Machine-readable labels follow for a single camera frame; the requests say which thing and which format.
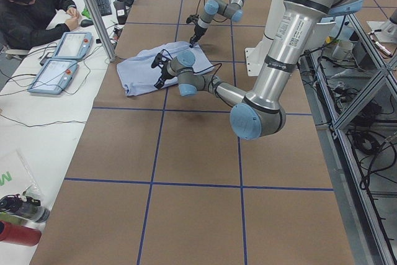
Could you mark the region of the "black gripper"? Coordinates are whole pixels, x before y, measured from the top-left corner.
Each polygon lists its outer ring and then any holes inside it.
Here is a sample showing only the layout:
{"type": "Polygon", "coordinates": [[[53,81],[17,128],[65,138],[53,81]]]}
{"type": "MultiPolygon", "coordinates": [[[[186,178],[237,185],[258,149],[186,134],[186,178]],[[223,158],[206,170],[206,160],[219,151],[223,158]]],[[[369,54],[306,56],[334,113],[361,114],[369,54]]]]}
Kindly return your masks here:
{"type": "Polygon", "coordinates": [[[174,76],[168,72],[167,69],[162,69],[161,70],[161,75],[154,85],[156,89],[162,89],[166,83],[167,80],[173,79],[174,76]]]}
{"type": "Polygon", "coordinates": [[[194,27],[194,34],[191,36],[189,40],[189,47],[193,48],[195,44],[202,38],[202,36],[206,33],[207,28],[203,28],[199,25],[194,27]]]}

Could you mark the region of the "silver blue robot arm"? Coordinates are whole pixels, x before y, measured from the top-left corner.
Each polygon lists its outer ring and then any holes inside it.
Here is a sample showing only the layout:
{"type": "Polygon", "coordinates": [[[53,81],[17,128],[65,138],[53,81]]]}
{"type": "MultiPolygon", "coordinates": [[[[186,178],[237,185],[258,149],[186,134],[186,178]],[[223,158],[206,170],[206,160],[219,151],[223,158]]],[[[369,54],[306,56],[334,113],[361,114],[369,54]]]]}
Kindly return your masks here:
{"type": "Polygon", "coordinates": [[[239,22],[243,16],[244,2],[245,0],[231,0],[230,3],[224,0],[207,0],[200,14],[191,14],[186,20],[188,24],[195,24],[189,47],[193,48],[202,38],[217,14],[232,22],[239,22]]]}
{"type": "Polygon", "coordinates": [[[346,16],[362,8],[364,0],[283,0],[285,12],[266,54],[254,87],[243,91],[215,75],[195,74],[195,55],[184,50],[174,58],[158,53],[153,68],[161,70],[156,87],[177,79],[182,96],[207,91],[231,106],[230,124],[243,139],[254,140],[279,132],[285,111],[279,99],[296,68],[315,26],[324,17],[346,16]]]}

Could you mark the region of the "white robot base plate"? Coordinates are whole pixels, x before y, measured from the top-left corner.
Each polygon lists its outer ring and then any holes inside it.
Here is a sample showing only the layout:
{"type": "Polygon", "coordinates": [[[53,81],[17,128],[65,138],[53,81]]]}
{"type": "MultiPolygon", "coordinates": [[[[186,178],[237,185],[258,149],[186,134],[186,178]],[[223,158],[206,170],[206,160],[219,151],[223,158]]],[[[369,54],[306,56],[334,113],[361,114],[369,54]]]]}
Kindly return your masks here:
{"type": "Polygon", "coordinates": [[[262,69],[264,60],[270,47],[265,48],[245,48],[246,69],[248,76],[257,77],[262,69]]]}

